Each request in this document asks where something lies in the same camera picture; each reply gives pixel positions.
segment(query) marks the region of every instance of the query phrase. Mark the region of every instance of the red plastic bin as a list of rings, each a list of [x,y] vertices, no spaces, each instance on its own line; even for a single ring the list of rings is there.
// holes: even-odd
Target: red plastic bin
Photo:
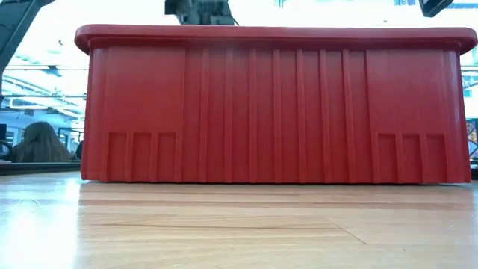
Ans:
[[[86,25],[83,179],[471,180],[468,28]]]

